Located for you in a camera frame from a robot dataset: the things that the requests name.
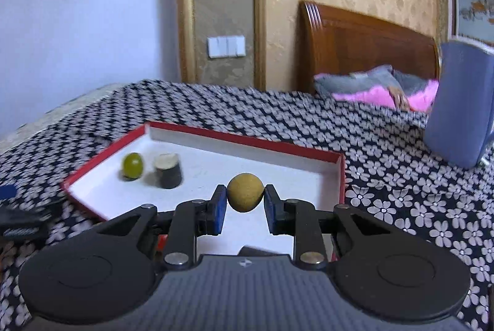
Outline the yellow-brown longan fruit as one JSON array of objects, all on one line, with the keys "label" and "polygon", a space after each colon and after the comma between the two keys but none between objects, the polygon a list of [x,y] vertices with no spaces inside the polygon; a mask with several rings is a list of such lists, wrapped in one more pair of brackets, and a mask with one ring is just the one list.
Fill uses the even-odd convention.
[{"label": "yellow-brown longan fruit", "polygon": [[227,185],[229,205],[237,212],[250,212],[260,204],[264,185],[259,177],[250,173],[236,175]]}]

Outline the dark sugarcane piece small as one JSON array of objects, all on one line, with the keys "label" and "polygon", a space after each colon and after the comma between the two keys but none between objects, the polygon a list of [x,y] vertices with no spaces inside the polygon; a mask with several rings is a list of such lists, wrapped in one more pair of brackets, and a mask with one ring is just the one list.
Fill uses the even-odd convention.
[{"label": "dark sugarcane piece small", "polygon": [[182,169],[176,153],[158,155],[154,162],[157,183],[161,188],[174,189],[182,183]]}]

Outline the green tomato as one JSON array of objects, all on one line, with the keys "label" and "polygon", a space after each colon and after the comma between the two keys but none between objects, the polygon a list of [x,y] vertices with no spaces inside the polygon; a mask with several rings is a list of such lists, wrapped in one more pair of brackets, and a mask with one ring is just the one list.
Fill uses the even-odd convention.
[{"label": "green tomato", "polygon": [[121,165],[121,175],[126,180],[139,179],[144,171],[144,160],[137,152],[132,152],[124,157]]}]

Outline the red shallow cardboard tray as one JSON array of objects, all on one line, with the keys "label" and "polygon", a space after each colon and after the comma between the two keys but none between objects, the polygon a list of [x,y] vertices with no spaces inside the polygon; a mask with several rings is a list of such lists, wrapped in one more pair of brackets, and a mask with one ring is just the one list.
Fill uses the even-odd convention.
[{"label": "red shallow cardboard tray", "polygon": [[[137,180],[121,175],[124,157],[139,153],[144,171]],[[153,162],[176,153],[180,186],[159,187]],[[90,215],[109,220],[145,203],[168,212],[187,200],[208,200],[218,185],[240,173],[272,184],[279,197],[307,200],[329,211],[344,200],[345,158],[333,151],[230,135],[207,129],[150,122],[132,130],[64,180],[62,187]]]}]

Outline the black floral tablecloth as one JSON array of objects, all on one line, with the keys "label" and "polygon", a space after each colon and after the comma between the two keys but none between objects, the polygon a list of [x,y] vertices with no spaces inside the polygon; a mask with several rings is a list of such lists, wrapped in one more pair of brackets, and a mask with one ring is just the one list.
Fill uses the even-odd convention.
[{"label": "black floral tablecloth", "polygon": [[298,92],[260,92],[142,80],[42,124],[1,151],[10,206],[64,197],[61,184],[128,131],[149,121],[212,129],[344,154],[348,205],[448,248],[467,264],[470,290],[459,313],[489,327],[493,284],[493,168],[464,170],[432,155],[427,117]]}]

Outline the grey and pink bedding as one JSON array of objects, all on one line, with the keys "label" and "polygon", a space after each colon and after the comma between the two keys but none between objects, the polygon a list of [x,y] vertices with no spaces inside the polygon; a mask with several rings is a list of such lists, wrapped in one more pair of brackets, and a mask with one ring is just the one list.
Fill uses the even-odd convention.
[{"label": "grey and pink bedding", "polygon": [[438,80],[402,73],[388,64],[349,75],[319,73],[313,83],[321,97],[424,113],[431,110],[439,88]]}]

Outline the wooden bed headboard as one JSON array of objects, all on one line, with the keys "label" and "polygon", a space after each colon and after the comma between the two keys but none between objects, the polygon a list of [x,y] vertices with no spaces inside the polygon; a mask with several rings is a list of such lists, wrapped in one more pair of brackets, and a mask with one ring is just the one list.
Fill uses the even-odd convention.
[{"label": "wooden bed headboard", "polygon": [[390,64],[425,79],[440,77],[432,37],[356,11],[299,1],[295,47],[295,90],[314,92],[320,73],[347,75]]}]

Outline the wardrobe sliding door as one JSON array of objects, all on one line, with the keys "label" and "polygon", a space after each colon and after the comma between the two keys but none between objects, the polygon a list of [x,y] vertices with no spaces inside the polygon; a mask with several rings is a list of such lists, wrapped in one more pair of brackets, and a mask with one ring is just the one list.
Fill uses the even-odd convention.
[{"label": "wardrobe sliding door", "polygon": [[493,0],[455,0],[453,34],[493,46]]}]

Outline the white wall switch panel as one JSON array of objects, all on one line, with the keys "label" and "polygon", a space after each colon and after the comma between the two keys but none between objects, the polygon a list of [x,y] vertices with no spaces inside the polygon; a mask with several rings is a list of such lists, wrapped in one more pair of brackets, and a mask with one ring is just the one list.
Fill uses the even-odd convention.
[{"label": "white wall switch panel", "polygon": [[207,39],[208,57],[210,59],[225,57],[245,57],[246,44],[244,36],[219,36]]}]

